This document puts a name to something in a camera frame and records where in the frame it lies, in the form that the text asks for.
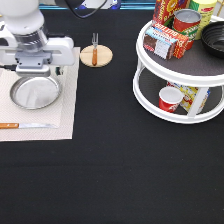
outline shelf tier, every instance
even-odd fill
[[[159,104],[159,91],[166,86],[166,80],[159,78],[146,68],[137,70],[133,80],[133,90],[139,103],[152,114],[175,123],[193,124],[207,121],[217,116],[224,108],[223,87],[210,88],[211,94],[201,114],[189,117],[187,112],[179,106],[175,113],[161,110]]]
[[[222,20],[212,17],[212,21]],[[146,30],[152,25],[150,21],[139,33],[136,50],[139,60],[155,75],[186,86],[214,87],[224,85],[223,59],[216,58],[205,51],[200,40],[195,41],[191,50],[185,52],[181,59],[163,60],[143,48]]]

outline white shelf rack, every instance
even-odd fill
[[[223,19],[216,16],[212,16],[211,22],[216,22],[216,21],[223,21]],[[151,25],[152,25],[152,21],[147,23],[142,28],[136,43],[138,65],[137,65],[137,71],[135,73],[135,77],[133,80],[133,91],[134,91],[136,99],[150,113],[164,120],[175,122],[175,123],[194,124],[194,123],[207,121],[217,116],[224,109],[224,88],[223,88],[224,74],[215,75],[215,76],[187,75],[184,73],[167,69],[163,67],[162,65],[160,65],[159,63],[157,63],[156,61],[154,61],[146,53],[146,51],[143,48],[143,39],[144,39],[145,32]],[[169,113],[169,112],[161,110],[158,106],[149,102],[149,100],[147,100],[145,96],[142,94],[139,87],[139,77],[144,69],[151,71],[156,76],[167,81],[179,83],[186,86],[199,87],[198,93],[191,106],[190,111],[186,115]],[[206,113],[197,114],[197,111],[209,87],[217,87],[217,86],[221,86],[222,88],[222,94],[220,96],[220,101],[218,105],[216,105],[213,109],[211,109],[210,111]]]

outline red cup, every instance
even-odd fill
[[[192,9],[181,9],[175,11],[174,15],[173,30],[189,38],[186,46],[186,50],[189,50],[194,43],[202,16]]]
[[[173,113],[182,100],[182,92],[175,87],[166,86],[159,92],[159,107],[164,111]]]

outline white label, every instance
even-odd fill
[[[165,44],[160,40],[157,40],[154,53],[159,55],[161,58],[166,59],[169,48],[170,45]]]

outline round plate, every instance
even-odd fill
[[[55,79],[50,77],[25,77],[13,84],[10,97],[19,107],[39,109],[53,103],[60,92],[60,84]]]
[[[80,59],[83,64],[89,67],[102,67],[107,65],[113,58],[112,51],[103,45],[97,46],[97,65],[92,65],[92,58],[93,58],[93,45],[88,46],[82,50],[80,53]]]

